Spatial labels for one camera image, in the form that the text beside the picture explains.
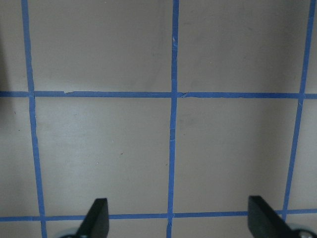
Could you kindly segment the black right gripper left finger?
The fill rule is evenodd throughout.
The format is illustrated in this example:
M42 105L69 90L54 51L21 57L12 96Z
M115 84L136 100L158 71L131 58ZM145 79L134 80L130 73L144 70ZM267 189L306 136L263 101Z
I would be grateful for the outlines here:
M109 232L108 203L97 198L77 230L76 238L106 238Z

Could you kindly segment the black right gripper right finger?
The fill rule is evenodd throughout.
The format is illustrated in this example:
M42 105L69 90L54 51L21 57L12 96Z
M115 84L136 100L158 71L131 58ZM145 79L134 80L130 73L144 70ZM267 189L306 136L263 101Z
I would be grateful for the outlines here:
M248 229L254 238L293 238L290 227L261 196L248 197Z

